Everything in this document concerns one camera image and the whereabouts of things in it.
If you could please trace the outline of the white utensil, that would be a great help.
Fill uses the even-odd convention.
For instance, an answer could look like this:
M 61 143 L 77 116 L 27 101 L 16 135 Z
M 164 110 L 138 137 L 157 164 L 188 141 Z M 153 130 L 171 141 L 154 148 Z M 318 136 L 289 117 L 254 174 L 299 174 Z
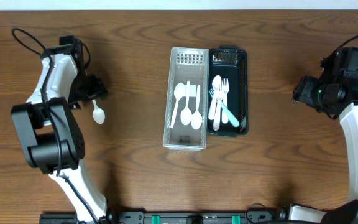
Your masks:
M 98 124 L 103 124 L 106 119 L 104 110 L 98 106 L 95 99 L 92 100 L 92 103 L 94 105 L 94 110 L 93 110 L 94 121 Z

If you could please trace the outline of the white spoon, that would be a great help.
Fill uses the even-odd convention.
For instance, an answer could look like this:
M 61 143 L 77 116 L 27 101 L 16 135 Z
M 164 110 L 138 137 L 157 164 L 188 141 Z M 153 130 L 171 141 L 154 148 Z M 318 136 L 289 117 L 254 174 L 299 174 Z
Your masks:
M 183 125 L 187 126 L 191 122 L 191 110 L 189 108 L 189 98 L 190 98 L 190 81 L 186 83 L 186 100 L 185 100 L 185 107 L 181 111 L 180 119 Z
M 214 92 L 219 91 L 219 89 L 221 87 L 221 82 L 222 82 L 222 78 L 219 75 L 216 75 L 212 80 L 212 87 L 209 90 L 209 93 L 212 94 L 212 100 L 211 100 L 211 104 L 210 104 L 209 112 L 208 112 L 209 120 L 214 119 L 214 114 L 216 111 L 216 103 L 217 103 L 217 98 L 216 98 L 216 95 L 214 94 Z
M 177 117 L 177 109 L 178 109 L 178 103 L 179 100 L 184 96 L 185 94 L 185 85 L 183 83 L 178 83 L 173 91 L 173 95 L 175 97 L 175 106 L 173 109 L 172 119 L 170 123 L 170 127 L 173 128 L 175 125 L 175 120 Z

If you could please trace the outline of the pale green plastic fork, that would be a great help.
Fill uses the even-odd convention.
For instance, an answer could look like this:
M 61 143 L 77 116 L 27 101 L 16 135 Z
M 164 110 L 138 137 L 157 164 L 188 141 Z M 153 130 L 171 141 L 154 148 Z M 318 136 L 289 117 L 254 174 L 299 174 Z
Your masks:
M 212 88 L 209 89 L 209 94 L 213 98 L 214 90 Z M 216 102 L 217 102 L 216 103 L 216 109 L 217 109 L 218 108 L 218 100 L 216 100 Z M 234 126 L 235 128 L 239 127 L 240 123 L 239 123 L 238 119 L 231 113 L 231 111 L 227 108 L 227 106 L 225 106 L 225 104 L 222 102 L 222 100 L 219 102 L 220 102 L 220 109 L 221 109 L 221 111 L 223 111 L 226 114 L 228 122 L 230 122 L 232 124 L 232 126 Z M 220 128 L 220 122 L 219 122 L 219 124 L 217 124 L 217 122 L 215 122 L 217 120 L 216 119 L 217 117 L 218 117 L 217 115 L 214 115 L 214 119 L 213 119 L 213 129 L 215 131 L 217 131 Z

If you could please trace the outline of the white plastic fork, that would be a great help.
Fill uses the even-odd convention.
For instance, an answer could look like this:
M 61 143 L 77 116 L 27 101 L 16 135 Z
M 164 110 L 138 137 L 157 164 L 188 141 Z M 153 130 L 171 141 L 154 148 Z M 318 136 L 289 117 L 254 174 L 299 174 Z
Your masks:
M 225 106 L 227 106 L 227 94 L 229 92 L 229 80 L 227 78 L 223 79 L 223 103 Z M 222 123 L 227 124 L 228 123 L 228 117 L 226 112 L 223 110 L 222 112 Z

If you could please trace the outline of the pink plastic fork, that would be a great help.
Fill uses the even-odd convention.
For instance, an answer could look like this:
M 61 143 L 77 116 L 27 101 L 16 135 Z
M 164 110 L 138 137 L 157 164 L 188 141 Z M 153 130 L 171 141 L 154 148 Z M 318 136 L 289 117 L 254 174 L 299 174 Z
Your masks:
M 223 99 L 223 84 L 220 84 L 219 90 L 215 91 L 216 94 L 216 111 L 214 115 L 214 121 L 213 121 L 213 130 L 217 131 L 220 127 L 221 122 L 221 102 Z

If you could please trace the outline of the white spoon hidden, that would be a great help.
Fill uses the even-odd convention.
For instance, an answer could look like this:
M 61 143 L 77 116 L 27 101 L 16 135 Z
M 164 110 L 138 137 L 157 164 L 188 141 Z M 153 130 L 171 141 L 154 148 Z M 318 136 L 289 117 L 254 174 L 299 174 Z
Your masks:
M 196 111 L 191 117 L 191 127 L 197 130 L 201 127 L 202 115 L 200 113 L 201 85 L 197 85 L 196 89 Z

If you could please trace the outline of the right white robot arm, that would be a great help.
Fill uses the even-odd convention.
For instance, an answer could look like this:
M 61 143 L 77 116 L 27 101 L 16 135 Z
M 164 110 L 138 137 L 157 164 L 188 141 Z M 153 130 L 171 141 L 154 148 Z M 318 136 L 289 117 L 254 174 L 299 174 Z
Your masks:
M 347 147 L 349 197 L 346 204 L 328 212 L 292 205 L 281 222 L 358 223 L 358 80 L 329 82 L 305 76 L 293 90 L 293 100 L 339 119 Z

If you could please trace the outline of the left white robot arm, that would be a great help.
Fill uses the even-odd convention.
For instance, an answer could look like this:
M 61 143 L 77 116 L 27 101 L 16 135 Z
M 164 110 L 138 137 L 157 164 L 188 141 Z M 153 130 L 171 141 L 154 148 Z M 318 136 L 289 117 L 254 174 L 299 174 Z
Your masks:
M 85 140 L 72 113 L 79 101 L 97 96 L 77 87 L 87 76 L 72 54 L 43 55 L 41 62 L 33 94 L 11 110 L 24 157 L 62 188 L 75 208 L 76 223 L 105 222 L 107 200 L 85 167 Z

